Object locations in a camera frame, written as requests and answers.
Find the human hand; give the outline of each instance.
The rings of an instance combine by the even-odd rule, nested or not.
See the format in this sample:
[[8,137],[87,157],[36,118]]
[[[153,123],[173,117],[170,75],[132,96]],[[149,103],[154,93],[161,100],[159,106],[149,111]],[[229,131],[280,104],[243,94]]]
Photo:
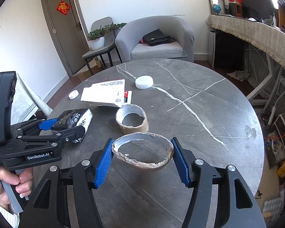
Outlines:
[[[19,176],[16,176],[4,166],[0,166],[0,180],[11,185],[17,185],[16,191],[20,194],[20,197],[26,197],[32,192],[33,168],[27,168]],[[0,181],[0,206],[8,211],[9,204],[11,204],[11,201]]]

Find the white bottle cap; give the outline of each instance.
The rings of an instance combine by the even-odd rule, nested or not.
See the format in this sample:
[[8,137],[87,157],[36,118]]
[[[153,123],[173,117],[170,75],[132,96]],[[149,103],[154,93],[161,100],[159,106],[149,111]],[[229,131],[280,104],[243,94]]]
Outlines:
[[152,87],[153,79],[151,76],[144,75],[144,76],[138,77],[135,80],[135,85],[138,89],[147,89],[149,87]]
[[77,90],[74,90],[74,91],[70,92],[69,98],[74,99],[78,96],[78,94],[79,94],[79,92]]

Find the white bottle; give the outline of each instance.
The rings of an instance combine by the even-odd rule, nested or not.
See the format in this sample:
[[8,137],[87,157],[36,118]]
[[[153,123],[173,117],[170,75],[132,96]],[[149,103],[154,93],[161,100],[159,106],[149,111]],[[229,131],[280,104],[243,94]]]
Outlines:
[[276,17],[275,17],[275,14],[274,14],[273,21],[274,21],[274,26],[277,26],[277,19],[276,19]]

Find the white wall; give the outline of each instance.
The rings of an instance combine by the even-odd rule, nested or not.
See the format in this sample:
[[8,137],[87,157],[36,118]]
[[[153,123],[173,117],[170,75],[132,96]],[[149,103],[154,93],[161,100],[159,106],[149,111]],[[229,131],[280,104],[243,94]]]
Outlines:
[[194,29],[195,53],[208,53],[208,0],[79,0],[79,3],[89,31],[94,21],[107,16],[114,23],[122,23],[153,15],[176,15]]
[[66,81],[40,0],[6,0],[0,8],[1,71],[17,71],[42,99]]

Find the cut cardboard tube ring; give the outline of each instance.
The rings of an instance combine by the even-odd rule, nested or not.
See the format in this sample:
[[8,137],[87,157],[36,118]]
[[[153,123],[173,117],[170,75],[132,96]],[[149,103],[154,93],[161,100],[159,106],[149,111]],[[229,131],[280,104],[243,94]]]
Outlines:
[[[167,157],[159,163],[144,163],[144,162],[137,161],[135,159],[129,159],[128,154],[122,154],[121,152],[118,151],[118,149],[122,145],[130,141],[138,141],[138,140],[148,140],[156,144],[164,145],[166,149],[168,150]],[[157,135],[153,133],[137,132],[133,134],[124,135],[118,138],[117,140],[115,140],[114,143],[112,144],[112,152],[118,159],[126,162],[127,164],[129,164],[131,167],[135,169],[143,170],[143,171],[156,171],[156,170],[160,170],[164,168],[169,163],[174,153],[174,147],[171,141],[169,141],[167,138],[161,135]]]
[[[122,121],[124,120],[124,118],[127,115],[133,114],[133,113],[143,117],[144,118],[143,122],[139,126],[136,126],[136,127],[126,126],[122,124]],[[127,104],[119,108],[118,111],[116,112],[116,122],[118,123],[118,125],[120,126],[124,134],[132,134],[135,132],[148,132],[149,130],[149,124],[148,124],[146,113],[141,107],[135,104]]]

